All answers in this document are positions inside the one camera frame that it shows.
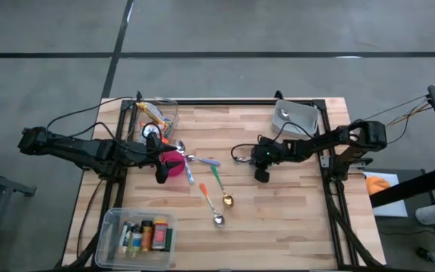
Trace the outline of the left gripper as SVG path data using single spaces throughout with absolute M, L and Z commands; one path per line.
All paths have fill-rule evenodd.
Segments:
M 156 166 L 156 180 L 159 184 L 164 184 L 168 178 L 168 171 L 180 171 L 181 161 L 163 162 L 160 159 L 162 153 L 176 151 L 177 147 L 169 144 L 164 144 L 157 133 L 150 132 L 147 135 L 147 149 Z

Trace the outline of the orange ramen packet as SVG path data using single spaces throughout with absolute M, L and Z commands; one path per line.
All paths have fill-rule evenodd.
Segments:
M 148 123 L 141 122 L 140 123 L 139 142 L 145 143 L 147 140 L 148 134 L 151 132 L 155 132 L 155 133 L 157 133 L 158 138 L 160 138 L 164 144 L 168 144 L 169 143 L 168 139 L 164 138 L 164 136 L 163 136 L 163 132 L 162 132 L 163 127 L 164 127 L 163 124 L 158 125 L 158 124 L 155 124 L 153 122 L 148 122 Z

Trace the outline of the yellow ramen packet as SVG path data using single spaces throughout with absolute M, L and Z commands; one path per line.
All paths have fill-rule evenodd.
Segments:
M 147 102 L 138 102 L 136 106 L 146 113 L 156 124 L 165 124 L 165 117 L 157 106 Z

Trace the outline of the pink plastic bowl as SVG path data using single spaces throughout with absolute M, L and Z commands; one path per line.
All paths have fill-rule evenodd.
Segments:
M 169 177 L 176 177 L 182 173 L 182 171 L 185 169 L 185 158 L 182 154 L 180 154 L 177 151 L 169 151 L 165 152 L 161 156 L 162 162 L 176 162 L 177 165 L 175 167 L 172 167 L 168 170 L 168 176 Z

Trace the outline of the small clear plastic container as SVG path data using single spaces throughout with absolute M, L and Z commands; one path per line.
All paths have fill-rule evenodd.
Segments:
M 170 142 L 173 138 L 174 131 L 177 128 L 177 124 L 179 121 L 178 117 L 178 111 L 179 111 L 179 103 L 176 100 L 172 100 L 169 98 L 163 98 L 163 97 L 155 97 L 151 101 L 144 101 L 144 100 L 138 100 L 131 103 L 131 117 L 129 122 L 129 129 L 126 132 L 126 135 L 124 136 L 124 140 L 127 142 L 130 141 L 136 141 L 139 142 L 140 137 L 140 123 L 148 123 L 153 122 L 155 123 L 146 113 L 144 113 L 142 110 L 140 110 L 136 103 L 138 102 L 147 102 L 151 103 L 155 106 L 157 106 L 165 118 L 170 119 L 173 122 L 173 129 L 170 134 L 170 138 L 168 138 L 168 141 Z

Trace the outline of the grey plastic bin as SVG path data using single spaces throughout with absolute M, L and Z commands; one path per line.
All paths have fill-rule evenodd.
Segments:
M 313 104 L 303 104 L 298 102 L 292 102 L 289 100 L 278 100 L 275 104 L 275 108 L 272 116 L 271 129 L 275 133 L 279 133 L 283 124 L 287 121 L 281 118 L 279 110 L 284 109 L 290 115 L 290 122 L 293 122 L 299 127 L 288 124 L 284 127 L 282 133 L 295 136 L 298 138 L 305 138 L 308 134 L 315 134 L 318 129 L 318 117 L 319 110 Z

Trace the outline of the orange cloth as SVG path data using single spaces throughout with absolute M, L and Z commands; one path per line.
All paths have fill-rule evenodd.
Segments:
M 369 195 L 390 188 L 390 183 L 383 178 L 370 176 L 366 178 L 366 187 Z

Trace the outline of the large clear plastic bin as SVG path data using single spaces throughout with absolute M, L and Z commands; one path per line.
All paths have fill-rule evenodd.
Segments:
M 169 252 L 166 252 L 164 249 L 153 250 L 151 247 L 150 251 L 140 251 L 136 257 L 131 257 L 128 255 L 127 247 L 126 253 L 118 253 L 119 238 L 125 221 L 132 222 L 133 226 L 137 224 L 141 232 L 141 223 L 143 220 L 153 222 L 153 219 L 160 215 L 168 219 L 168 227 L 173 229 L 171 250 Z M 103 218 L 103 226 L 97 244 L 95 262 L 98 267 L 113 270 L 167 270 L 173 263 L 176 235 L 177 219 L 173 215 L 143 209 L 110 209 Z

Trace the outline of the white paper sheet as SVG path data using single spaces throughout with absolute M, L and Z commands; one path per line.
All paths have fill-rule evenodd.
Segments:
M 385 179 L 390 183 L 390 187 L 398 185 L 399 179 L 396 174 L 387 174 L 380 172 L 363 172 L 365 177 L 376 176 Z M 406 205 L 403 200 L 389 203 L 384 206 L 379 206 L 377 208 L 373 208 L 373 212 L 375 217 L 384 216 L 384 217 L 402 217 L 407 218 L 407 210 Z

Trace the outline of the black diagonal beam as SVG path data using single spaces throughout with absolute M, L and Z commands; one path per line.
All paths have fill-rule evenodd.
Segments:
M 373 208 L 435 190 L 435 170 L 404 181 L 370 196 Z

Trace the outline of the small black floor object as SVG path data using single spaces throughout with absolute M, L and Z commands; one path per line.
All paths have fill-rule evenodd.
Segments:
M 435 266 L 435 252 L 429 251 L 423 247 L 416 249 L 416 254 L 426 261 L 430 261 Z

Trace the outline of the black aluminium table frame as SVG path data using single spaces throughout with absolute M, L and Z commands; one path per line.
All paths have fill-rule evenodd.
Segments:
M 177 219 L 172 270 L 335 270 L 376 267 L 373 255 L 351 227 L 340 180 L 328 176 L 319 154 L 300 164 L 270 167 L 270 180 L 255 179 L 255 168 L 235 163 L 247 156 L 259 134 L 273 136 L 275 99 L 183 100 L 176 137 L 200 156 L 221 161 L 223 186 L 236 201 L 227 209 L 221 188 L 203 165 L 184 177 L 158 184 L 154 171 L 131 169 L 122 201 L 126 208 L 168 212 Z M 205 184 L 225 225 L 198 188 Z

